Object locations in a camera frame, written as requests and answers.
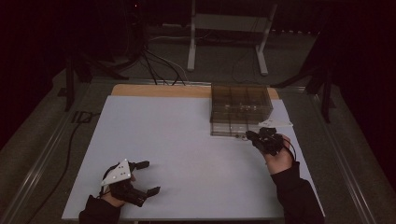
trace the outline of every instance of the person's arm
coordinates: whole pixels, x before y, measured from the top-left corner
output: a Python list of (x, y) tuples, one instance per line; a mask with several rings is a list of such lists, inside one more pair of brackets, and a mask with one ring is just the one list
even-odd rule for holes
[[(286, 139), (285, 147), (289, 148), (289, 138), (283, 137)], [(285, 211), (285, 223), (324, 223), (317, 197), (310, 183), (300, 178), (300, 163), (293, 160), (288, 149), (282, 148), (275, 156), (263, 156), (276, 184), (277, 198)]]
[(118, 200), (111, 195), (110, 189), (107, 188), (105, 194), (100, 199), (88, 198), (85, 209), (79, 213), (78, 220), (80, 224), (117, 224), (120, 219), (121, 208), (125, 201)]

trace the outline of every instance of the white table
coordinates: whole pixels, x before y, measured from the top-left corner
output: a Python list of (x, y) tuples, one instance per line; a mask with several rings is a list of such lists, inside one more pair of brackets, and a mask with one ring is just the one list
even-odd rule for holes
[[(272, 119), (289, 120), (281, 100)], [(264, 159), (249, 141), (210, 135), (210, 99), (108, 96), (63, 219), (78, 219), (88, 196), (97, 196), (104, 172), (123, 159), (150, 161), (134, 171), (137, 189), (161, 186), (139, 208), (126, 204), (120, 219), (218, 220), (283, 217)], [(301, 177), (312, 183), (291, 127)]]

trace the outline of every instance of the human hand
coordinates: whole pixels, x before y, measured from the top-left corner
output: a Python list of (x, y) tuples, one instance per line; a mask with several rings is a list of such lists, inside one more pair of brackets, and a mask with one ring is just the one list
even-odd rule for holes
[[(136, 181), (136, 179), (134, 178), (134, 175), (132, 175), (132, 174), (131, 174), (131, 181)], [(121, 206), (125, 205), (125, 201), (116, 199), (111, 195), (109, 186), (107, 186), (107, 188), (105, 190), (105, 194), (102, 195), (101, 199), (105, 200), (106, 202), (110, 203), (111, 205), (113, 205), (115, 207), (121, 207)]]
[(270, 172), (271, 175), (289, 169), (293, 163), (293, 158), (288, 152), (288, 148), (290, 148), (290, 139), (283, 134), (282, 137), (284, 139), (283, 145), (286, 148), (283, 147), (282, 149), (280, 149), (280, 151), (275, 156), (272, 156), (271, 154), (262, 153), (262, 155), (265, 158), (268, 171)]

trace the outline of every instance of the robotic hand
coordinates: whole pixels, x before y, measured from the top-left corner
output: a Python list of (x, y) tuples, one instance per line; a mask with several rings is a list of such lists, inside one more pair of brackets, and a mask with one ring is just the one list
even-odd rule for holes
[(289, 148), (285, 147), (285, 139), (282, 134), (276, 133), (275, 128), (260, 128), (259, 133), (247, 131), (246, 138), (263, 154), (275, 156), (282, 148), (285, 148), (295, 160), (295, 156), (293, 156)]
[(104, 175), (99, 196), (102, 197), (104, 195), (104, 187), (108, 185), (114, 198), (141, 207), (147, 198), (160, 192), (160, 187), (143, 192), (135, 189), (131, 184), (130, 179), (134, 168), (140, 170), (147, 167), (149, 167), (149, 161), (134, 163), (127, 160), (110, 167)]

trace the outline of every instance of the transparent plastic box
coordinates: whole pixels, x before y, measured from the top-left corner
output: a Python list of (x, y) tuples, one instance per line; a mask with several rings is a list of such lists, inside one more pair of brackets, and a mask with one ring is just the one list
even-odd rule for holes
[(271, 115), (267, 86), (212, 84), (211, 134), (237, 136), (257, 132), (258, 123)]

